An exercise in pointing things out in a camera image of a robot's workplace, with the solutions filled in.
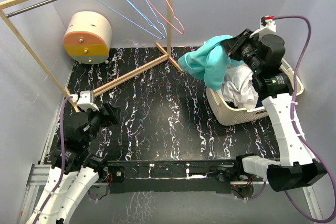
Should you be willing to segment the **blue hanger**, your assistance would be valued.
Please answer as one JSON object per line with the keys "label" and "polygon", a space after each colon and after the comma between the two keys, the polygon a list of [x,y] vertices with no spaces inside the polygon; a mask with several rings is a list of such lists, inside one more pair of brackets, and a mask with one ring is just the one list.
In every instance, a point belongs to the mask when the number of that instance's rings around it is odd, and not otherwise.
{"label": "blue hanger", "polygon": [[148,0],[125,0],[135,11],[137,18],[127,18],[137,28],[158,40],[166,39],[165,25],[159,20]]}
{"label": "blue hanger", "polygon": [[125,0],[96,0],[96,1],[127,21],[128,21],[127,18],[137,18],[135,11],[131,9],[130,5],[127,4]]}

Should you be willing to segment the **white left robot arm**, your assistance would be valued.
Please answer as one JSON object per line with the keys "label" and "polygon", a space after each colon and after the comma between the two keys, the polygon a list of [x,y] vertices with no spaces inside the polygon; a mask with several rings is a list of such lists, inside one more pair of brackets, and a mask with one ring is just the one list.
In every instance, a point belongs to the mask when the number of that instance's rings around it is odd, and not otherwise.
{"label": "white left robot arm", "polygon": [[111,178],[103,157],[89,153],[101,128],[120,122],[120,108],[103,103],[60,120],[60,144],[50,156],[44,190],[27,223],[69,223],[90,187]]}

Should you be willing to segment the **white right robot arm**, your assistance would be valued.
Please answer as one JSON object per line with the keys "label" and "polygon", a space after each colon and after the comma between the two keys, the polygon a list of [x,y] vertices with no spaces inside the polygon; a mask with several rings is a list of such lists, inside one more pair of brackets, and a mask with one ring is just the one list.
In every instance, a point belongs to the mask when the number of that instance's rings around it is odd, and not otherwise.
{"label": "white right robot arm", "polygon": [[284,40],[276,34],[254,34],[246,29],[221,46],[231,59],[243,61],[252,71],[253,87],[271,119],[280,150],[278,162],[253,154],[237,157],[235,176],[240,180],[259,176],[276,192],[313,185],[327,171],[301,141],[299,120],[291,111],[296,91],[280,69],[286,51]]}

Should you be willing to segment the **teal t shirt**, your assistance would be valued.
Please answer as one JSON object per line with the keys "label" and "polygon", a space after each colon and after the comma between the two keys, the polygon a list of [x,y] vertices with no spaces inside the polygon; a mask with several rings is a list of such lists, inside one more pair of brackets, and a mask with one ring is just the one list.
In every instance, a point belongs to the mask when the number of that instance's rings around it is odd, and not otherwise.
{"label": "teal t shirt", "polygon": [[243,61],[230,59],[221,46],[231,35],[215,36],[205,42],[196,51],[190,51],[179,57],[177,63],[181,69],[192,77],[203,80],[213,90],[219,90],[224,81],[227,67],[238,67]]}

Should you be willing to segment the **white t shirt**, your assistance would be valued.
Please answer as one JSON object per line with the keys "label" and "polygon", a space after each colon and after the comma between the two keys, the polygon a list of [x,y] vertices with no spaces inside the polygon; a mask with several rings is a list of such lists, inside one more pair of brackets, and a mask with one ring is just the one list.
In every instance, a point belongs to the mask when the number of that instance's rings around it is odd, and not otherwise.
{"label": "white t shirt", "polygon": [[253,73],[246,65],[229,68],[221,87],[224,100],[238,109],[256,108],[259,95],[253,87],[252,80]]}

